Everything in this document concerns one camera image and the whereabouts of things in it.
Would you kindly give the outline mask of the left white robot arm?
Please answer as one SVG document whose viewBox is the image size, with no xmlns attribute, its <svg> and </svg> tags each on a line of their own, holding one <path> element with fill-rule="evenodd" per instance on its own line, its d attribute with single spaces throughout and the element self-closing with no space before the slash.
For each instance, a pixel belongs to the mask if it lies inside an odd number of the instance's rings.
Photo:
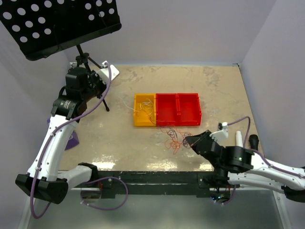
<svg viewBox="0 0 305 229">
<path fill-rule="evenodd" d="M 74 67 L 66 74 L 66 85 L 53 103 L 48 131 L 42 146 L 26 174 L 19 174 L 16 185 L 28 196 L 60 204 L 68 190 L 84 183 L 98 184 L 97 167 L 79 163 L 74 169 L 59 173 L 66 145 L 81 118 L 88 115 L 87 103 L 94 97 L 103 100 L 112 80 L 111 67 L 104 63 L 99 71 Z"/>
</svg>

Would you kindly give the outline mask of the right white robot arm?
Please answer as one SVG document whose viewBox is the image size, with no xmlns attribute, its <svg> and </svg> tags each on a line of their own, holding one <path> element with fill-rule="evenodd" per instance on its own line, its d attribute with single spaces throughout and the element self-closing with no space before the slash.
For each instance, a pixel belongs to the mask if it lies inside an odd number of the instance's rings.
<svg viewBox="0 0 305 229">
<path fill-rule="evenodd" d="M 305 170 L 289 167 L 263 157 L 255 149 L 221 146 L 226 130 L 209 130 L 185 138 L 192 150 L 214 167 L 206 182 L 212 187 L 248 185 L 282 193 L 291 201 L 305 201 Z"/>
</svg>

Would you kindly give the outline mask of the red right plastic bin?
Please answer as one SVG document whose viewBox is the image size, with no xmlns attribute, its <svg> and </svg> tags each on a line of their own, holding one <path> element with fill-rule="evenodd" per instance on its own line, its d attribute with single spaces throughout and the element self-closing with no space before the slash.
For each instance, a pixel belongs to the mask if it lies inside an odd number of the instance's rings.
<svg viewBox="0 0 305 229">
<path fill-rule="evenodd" d="M 198 93 L 180 93 L 177 95 L 180 106 L 179 126 L 200 126 L 202 111 Z"/>
</svg>

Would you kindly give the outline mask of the red plastic bin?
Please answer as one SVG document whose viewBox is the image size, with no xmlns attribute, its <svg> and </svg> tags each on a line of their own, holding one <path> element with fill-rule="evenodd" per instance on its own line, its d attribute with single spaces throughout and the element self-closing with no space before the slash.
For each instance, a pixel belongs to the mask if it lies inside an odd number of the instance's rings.
<svg viewBox="0 0 305 229">
<path fill-rule="evenodd" d="M 177 94 L 156 94 L 156 124 L 168 126 L 178 124 Z"/>
<path fill-rule="evenodd" d="M 198 93 L 180 93 L 177 95 L 180 106 L 179 126 L 200 126 L 202 111 Z"/>
</svg>

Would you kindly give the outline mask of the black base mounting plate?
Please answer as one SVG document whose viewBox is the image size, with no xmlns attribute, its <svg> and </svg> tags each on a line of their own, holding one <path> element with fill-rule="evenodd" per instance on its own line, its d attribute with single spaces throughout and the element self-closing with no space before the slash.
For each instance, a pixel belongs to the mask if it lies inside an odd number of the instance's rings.
<svg viewBox="0 0 305 229">
<path fill-rule="evenodd" d="M 212 171 L 98 171 L 104 178 L 102 198 L 124 195 L 124 182 L 129 195 L 187 195 L 209 198 L 216 189 L 233 188 L 212 182 Z"/>
</svg>

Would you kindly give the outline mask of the white plastic cylinder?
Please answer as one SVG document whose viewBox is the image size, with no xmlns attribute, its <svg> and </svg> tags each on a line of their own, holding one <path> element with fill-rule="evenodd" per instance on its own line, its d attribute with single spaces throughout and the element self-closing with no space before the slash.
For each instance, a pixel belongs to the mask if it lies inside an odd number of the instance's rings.
<svg viewBox="0 0 305 229">
<path fill-rule="evenodd" d="M 236 143 L 236 146 L 239 146 L 239 147 L 243 147 L 244 146 L 241 131 L 236 131 L 236 134 L 235 134 L 235 143 Z"/>
</svg>

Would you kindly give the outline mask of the red middle plastic bin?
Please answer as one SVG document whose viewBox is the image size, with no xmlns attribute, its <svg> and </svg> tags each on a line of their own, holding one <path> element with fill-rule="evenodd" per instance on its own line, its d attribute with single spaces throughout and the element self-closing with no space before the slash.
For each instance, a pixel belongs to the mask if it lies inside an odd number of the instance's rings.
<svg viewBox="0 0 305 229">
<path fill-rule="evenodd" d="M 156 94 L 156 124 L 168 126 L 178 124 L 177 94 Z"/>
</svg>

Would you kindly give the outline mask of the black plastic cylinder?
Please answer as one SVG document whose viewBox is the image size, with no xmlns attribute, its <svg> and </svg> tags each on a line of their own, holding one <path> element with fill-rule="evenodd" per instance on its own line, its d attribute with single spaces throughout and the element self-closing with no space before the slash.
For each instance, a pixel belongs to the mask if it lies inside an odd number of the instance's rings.
<svg viewBox="0 0 305 229">
<path fill-rule="evenodd" d="M 249 136 L 249 145 L 251 149 L 258 150 L 258 146 L 259 146 L 258 135 L 252 134 Z"/>
</svg>

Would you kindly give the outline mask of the purple tool holder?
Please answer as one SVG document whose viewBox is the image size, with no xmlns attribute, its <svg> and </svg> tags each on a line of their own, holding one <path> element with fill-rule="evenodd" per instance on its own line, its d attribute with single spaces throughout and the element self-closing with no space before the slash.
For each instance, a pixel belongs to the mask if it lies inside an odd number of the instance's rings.
<svg viewBox="0 0 305 229">
<path fill-rule="evenodd" d="M 50 128 L 50 123 L 51 123 L 51 118 L 48 118 L 48 119 L 47 119 L 47 124 L 48 124 L 48 128 L 49 128 L 49 129 L 51 129 L 51 128 Z M 68 140 L 68 142 L 67 142 L 67 144 L 66 144 L 65 150 L 72 149 L 72 148 L 76 147 L 76 146 L 79 144 L 78 135 L 77 135 L 75 129 L 76 129 L 76 128 L 74 128 L 73 132 L 71 133 L 71 135 L 70 135 L 70 137 L 69 137 L 69 140 Z M 52 146 L 52 143 L 53 143 L 53 140 L 54 140 L 54 139 L 55 139 L 55 136 L 52 138 L 52 140 L 50 141 L 50 143 L 48 144 L 47 147 Z"/>
</svg>

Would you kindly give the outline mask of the yellow plastic bin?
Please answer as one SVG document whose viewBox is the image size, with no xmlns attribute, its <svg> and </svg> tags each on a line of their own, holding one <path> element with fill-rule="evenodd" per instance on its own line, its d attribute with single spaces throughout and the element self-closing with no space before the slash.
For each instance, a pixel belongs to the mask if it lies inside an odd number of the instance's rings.
<svg viewBox="0 0 305 229">
<path fill-rule="evenodd" d="M 135 94 L 133 109 L 135 127 L 156 126 L 156 94 Z"/>
</svg>

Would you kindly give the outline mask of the black perforated music stand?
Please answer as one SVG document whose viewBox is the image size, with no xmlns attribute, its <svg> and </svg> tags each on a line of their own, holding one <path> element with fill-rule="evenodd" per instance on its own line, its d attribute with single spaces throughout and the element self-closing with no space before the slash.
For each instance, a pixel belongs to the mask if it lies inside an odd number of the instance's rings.
<svg viewBox="0 0 305 229">
<path fill-rule="evenodd" d="M 29 61 L 76 47 L 75 67 L 89 68 L 81 44 L 121 29 L 113 0 L 3 0 L 0 21 Z"/>
</svg>

